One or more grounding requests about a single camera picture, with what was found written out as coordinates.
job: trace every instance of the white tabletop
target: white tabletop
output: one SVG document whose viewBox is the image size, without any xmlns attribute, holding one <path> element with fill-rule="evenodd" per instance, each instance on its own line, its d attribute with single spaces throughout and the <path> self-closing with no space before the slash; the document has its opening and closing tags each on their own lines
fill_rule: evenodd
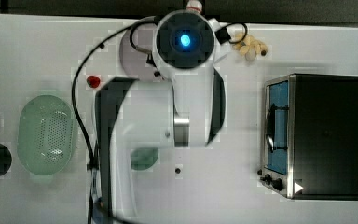
<svg viewBox="0 0 358 224">
<path fill-rule="evenodd" d="M 0 177 L 0 223 L 86 223 L 89 173 L 81 133 L 68 165 L 37 184 L 17 156 L 20 113 L 53 93 L 68 104 L 71 81 L 87 52 L 131 20 L 0 15 L 0 143 L 13 162 Z M 226 84 L 225 127 L 213 149 L 160 152 L 153 172 L 134 173 L 145 223 L 358 223 L 358 202 L 287 201 L 258 183 L 264 82 L 294 72 L 358 75 L 358 29 L 249 24 L 270 53 L 247 62 L 233 51 L 216 65 Z M 93 138 L 87 75 L 124 75 L 116 38 L 99 50 L 78 83 L 79 112 Z M 183 164 L 182 178 L 173 166 Z"/>
</svg>

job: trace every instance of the black oven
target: black oven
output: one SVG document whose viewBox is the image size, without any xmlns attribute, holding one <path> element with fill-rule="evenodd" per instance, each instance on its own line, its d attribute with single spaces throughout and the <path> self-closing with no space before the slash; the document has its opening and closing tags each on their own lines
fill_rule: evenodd
<svg viewBox="0 0 358 224">
<path fill-rule="evenodd" d="M 358 77 L 273 79 L 264 118 L 264 186 L 290 199 L 358 200 Z"/>
</svg>

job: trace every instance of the small toy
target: small toy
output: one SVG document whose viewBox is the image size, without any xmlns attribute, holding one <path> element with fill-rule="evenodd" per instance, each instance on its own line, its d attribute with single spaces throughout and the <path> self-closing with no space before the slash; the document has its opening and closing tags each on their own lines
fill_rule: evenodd
<svg viewBox="0 0 358 224">
<path fill-rule="evenodd" d="M 239 39 L 243 35 L 244 33 L 238 33 L 235 35 L 235 38 Z M 244 55 L 248 61 L 253 61 L 258 54 L 266 56 L 269 52 L 267 45 L 255 39 L 252 35 L 247 35 L 240 43 L 235 44 L 234 49 L 239 50 L 240 55 Z"/>
</svg>

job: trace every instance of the oven window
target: oven window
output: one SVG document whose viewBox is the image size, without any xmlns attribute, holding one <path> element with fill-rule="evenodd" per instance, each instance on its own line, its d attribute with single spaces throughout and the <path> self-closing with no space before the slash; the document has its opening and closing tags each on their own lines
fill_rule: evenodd
<svg viewBox="0 0 358 224">
<path fill-rule="evenodd" d="M 267 168 L 287 173 L 287 118 L 289 108 L 289 84 L 287 81 L 269 86 L 269 110 L 267 116 L 268 164 Z"/>
</svg>

